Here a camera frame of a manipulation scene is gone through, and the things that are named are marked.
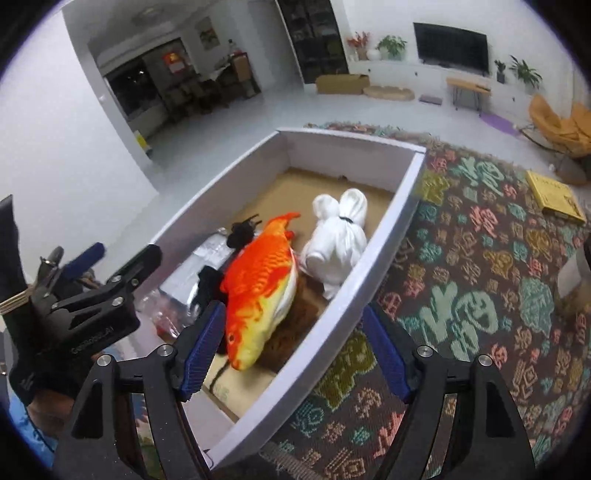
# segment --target bunny ear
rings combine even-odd
[[[314,199],[312,209],[318,220],[339,216],[339,202],[325,193]]]
[[[362,191],[349,189],[342,194],[339,204],[339,215],[351,219],[361,228],[365,224],[368,212],[368,201]]]

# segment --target screw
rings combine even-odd
[[[489,367],[492,365],[492,358],[488,355],[481,355],[478,357],[478,363],[480,363],[483,367]]]
[[[417,353],[424,358],[429,358],[433,354],[433,349],[430,346],[421,345],[417,348]]]
[[[158,347],[159,356],[169,356],[173,352],[174,347],[172,345],[164,344]]]
[[[99,359],[96,361],[96,363],[99,364],[99,367],[106,367],[107,365],[109,365],[111,362],[111,356],[110,355],[101,355],[99,357]]]

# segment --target blue handle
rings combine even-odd
[[[379,367],[388,382],[390,392],[400,398],[404,403],[408,403],[416,390],[416,387],[411,388],[409,386],[407,379],[407,368],[414,368],[414,365],[408,365],[409,360],[412,362],[412,351],[410,352],[411,356],[407,357],[407,363],[405,363],[401,353],[394,345],[396,339],[392,338],[393,336],[391,334],[388,334],[382,322],[390,322],[393,327],[397,326],[400,329],[402,329],[402,327],[396,325],[394,321],[385,314],[382,314],[382,317],[383,318],[381,318],[381,316],[375,311],[371,304],[367,305],[363,309],[362,315],[363,332],[367,336],[369,343],[371,343]],[[402,329],[402,331],[404,333],[402,334],[400,332],[400,334],[408,337],[406,331],[404,329]]]
[[[61,273],[61,277],[65,280],[75,280],[84,275],[95,263],[101,260],[105,256],[105,246],[101,243],[95,243],[74,260],[69,261],[64,265],[64,270]]]
[[[185,361],[184,377],[178,389],[184,398],[201,390],[225,327],[226,307],[223,303],[217,303]]]

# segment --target television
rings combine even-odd
[[[427,23],[415,23],[414,34],[423,62],[489,73],[486,35]]]

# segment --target black shelf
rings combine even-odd
[[[305,83],[324,74],[349,73],[330,0],[278,3]]]

